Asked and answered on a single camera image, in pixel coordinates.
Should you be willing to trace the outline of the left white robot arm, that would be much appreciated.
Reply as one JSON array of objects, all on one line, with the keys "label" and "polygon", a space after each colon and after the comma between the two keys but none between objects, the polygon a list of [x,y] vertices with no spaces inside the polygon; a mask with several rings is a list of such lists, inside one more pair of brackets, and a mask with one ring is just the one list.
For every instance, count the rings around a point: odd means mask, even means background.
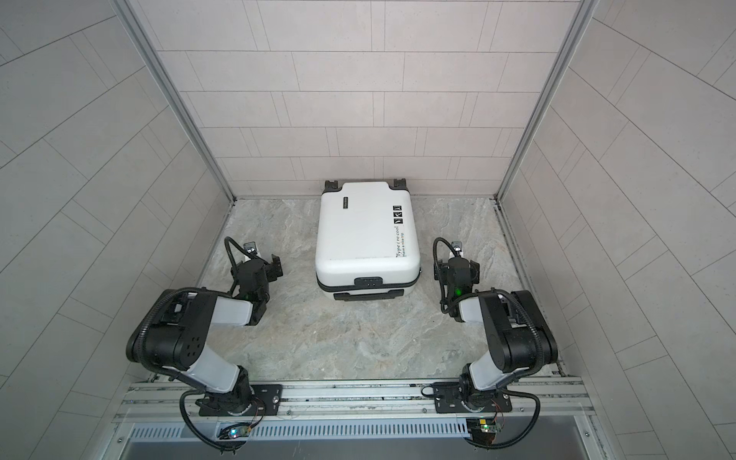
[{"label": "left white robot arm", "polygon": [[258,325],[268,307],[269,285],[282,275],[279,257],[269,262],[255,257],[234,266],[231,291],[166,289],[130,336],[126,357],[195,389],[200,416],[275,415],[282,387],[253,386],[246,369],[216,353],[207,337],[213,325]]}]

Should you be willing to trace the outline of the black suitcase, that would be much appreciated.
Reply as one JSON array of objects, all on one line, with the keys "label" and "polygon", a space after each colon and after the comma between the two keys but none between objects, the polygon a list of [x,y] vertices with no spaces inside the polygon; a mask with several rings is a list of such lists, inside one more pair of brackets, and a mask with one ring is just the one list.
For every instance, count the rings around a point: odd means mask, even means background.
[{"label": "black suitcase", "polygon": [[406,296],[421,276],[421,252],[404,178],[326,181],[315,253],[318,287],[335,301]]}]

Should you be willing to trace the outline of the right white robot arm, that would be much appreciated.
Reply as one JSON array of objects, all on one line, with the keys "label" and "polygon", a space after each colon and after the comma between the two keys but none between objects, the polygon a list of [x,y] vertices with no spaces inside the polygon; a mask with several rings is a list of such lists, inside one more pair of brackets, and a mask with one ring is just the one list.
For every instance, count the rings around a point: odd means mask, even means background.
[{"label": "right white robot arm", "polygon": [[487,351],[466,365],[457,383],[431,385],[439,413],[509,412],[507,387],[558,358],[558,346],[530,291],[476,291],[480,267],[456,256],[434,264],[443,312],[483,326]]}]

